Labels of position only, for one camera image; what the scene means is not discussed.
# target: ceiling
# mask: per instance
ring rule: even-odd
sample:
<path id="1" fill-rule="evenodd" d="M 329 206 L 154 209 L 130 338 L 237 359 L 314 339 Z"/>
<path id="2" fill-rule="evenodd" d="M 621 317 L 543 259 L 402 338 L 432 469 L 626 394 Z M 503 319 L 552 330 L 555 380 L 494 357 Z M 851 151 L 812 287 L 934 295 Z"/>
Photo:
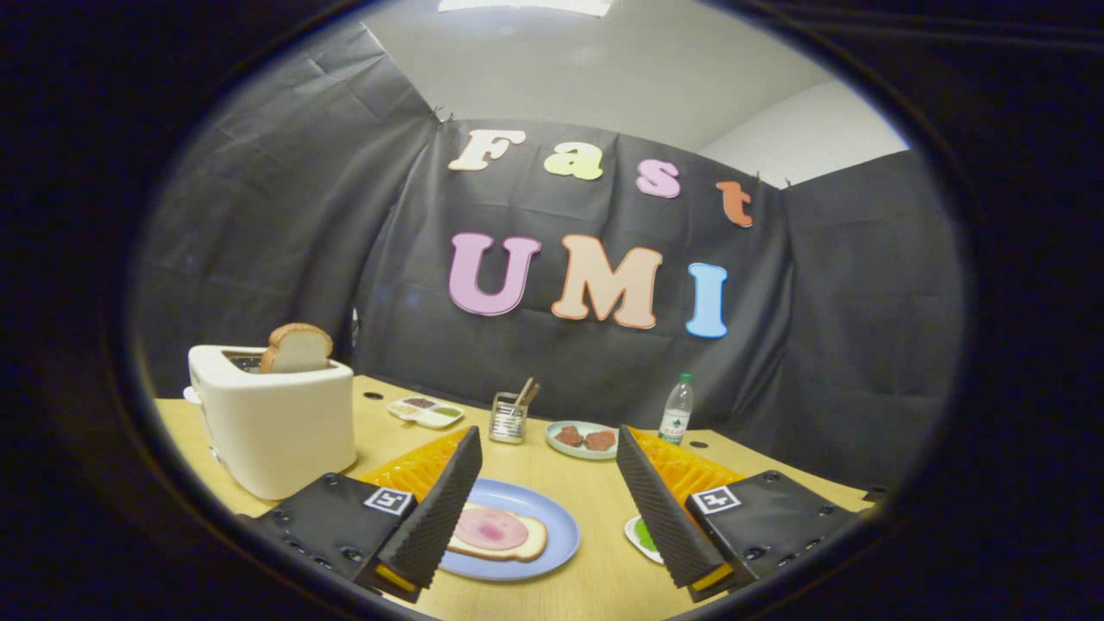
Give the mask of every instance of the ceiling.
<path id="1" fill-rule="evenodd" d="M 535 8 L 437 12 L 392 0 L 362 15 L 426 101 L 457 118 L 601 127 L 699 151 L 832 76 L 693 0 L 613 0 L 604 18 Z"/>

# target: green sauce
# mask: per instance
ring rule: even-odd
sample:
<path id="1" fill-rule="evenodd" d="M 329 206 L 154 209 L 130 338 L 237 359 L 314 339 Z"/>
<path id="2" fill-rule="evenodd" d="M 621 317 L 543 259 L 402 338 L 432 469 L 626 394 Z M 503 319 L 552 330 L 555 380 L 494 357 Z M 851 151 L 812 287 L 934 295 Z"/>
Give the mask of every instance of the green sauce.
<path id="1" fill-rule="evenodd" d="M 636 526 L 633 527 L 636 530 L 636 536 L 640 538 L 640 545 L 644 549 L 648 551 L 657 551 L 656 543 L 651 540 L 651 535 L 648 533 L 648 527 L 644 525 L 643 519 L 636 520 Z"/>

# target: letter i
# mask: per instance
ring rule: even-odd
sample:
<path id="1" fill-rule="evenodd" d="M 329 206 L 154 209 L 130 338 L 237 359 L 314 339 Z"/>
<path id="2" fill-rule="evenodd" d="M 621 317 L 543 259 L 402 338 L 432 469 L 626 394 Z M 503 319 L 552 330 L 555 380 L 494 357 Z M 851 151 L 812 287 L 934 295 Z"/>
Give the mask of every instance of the letter i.
<path id="1" fill-rule="evenodd" d="M 690 265 L 694 280 L 693 319 L 687 322 L 687 331 L 702 338 L 721 338 L 729 328 L 721 320 L 721 283 L 729 277 L 724 267 L 708 263 Z"/>

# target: yellow tip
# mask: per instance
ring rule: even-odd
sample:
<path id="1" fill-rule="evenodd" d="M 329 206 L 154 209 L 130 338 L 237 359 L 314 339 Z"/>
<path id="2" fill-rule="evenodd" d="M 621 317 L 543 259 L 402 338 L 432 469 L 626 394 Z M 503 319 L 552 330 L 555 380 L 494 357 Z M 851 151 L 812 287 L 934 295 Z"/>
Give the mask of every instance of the yellow tip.
<path id="1" fill-rule="evenodd" d="M 722 565 L 721 567 L 718 567 L 716 569 L 707 573 L 704 578 L 701 578 L 700 580 L 690 586 L 693 587 L 693 590 L 696 591 L 703 591 L 712 587 L 713 585 L 720 582 L 723 578 L 726 578 L 730 573 L 732 573 L 732 567 L 728 565 Z"/>
<path id="2" fill-rule="evenodd" d="M 383 565 L 382 562 L 375 566 L 375 572 L 388 582 L 391 582 L 408 593 L 413 593 L 414 589 L 416 589 L 413 582 L 395 573 L 390 567 Z"/>

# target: toast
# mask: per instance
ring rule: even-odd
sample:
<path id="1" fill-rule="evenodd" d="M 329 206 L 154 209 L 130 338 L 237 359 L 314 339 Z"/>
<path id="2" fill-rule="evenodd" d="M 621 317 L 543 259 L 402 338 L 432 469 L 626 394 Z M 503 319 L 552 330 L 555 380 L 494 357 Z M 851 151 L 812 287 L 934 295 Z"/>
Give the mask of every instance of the toast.
<path id="1" fill-rule="evenodd" d="M 481 505 L 474 503 L 464 504 L 464 508 L 479 506 Z M 461 541 L 456 535 L 453 535 L 453 538 L 448 541 L 448 551 L 474 556 L 486 560 L 518 560 L 521 562 L 535 560 L 544 554 L 544 547 L 549 541 L 549 531 L 541 520 L 533 517 L 522 517 L 510 511 L 502 513 L 512 515 L 526 525 L 526 528 L 529 530 L 529 538 L 526 539 L 523 544 L 505 550 L 488 550 Z"/>
<path id="2" fill-rule="evenodd" d="M 287 324 L 268 335 L 268 349 L 261 355 L 262 373 L 319 371 L 329 365 L 333 340 L 310 324 Z"/>

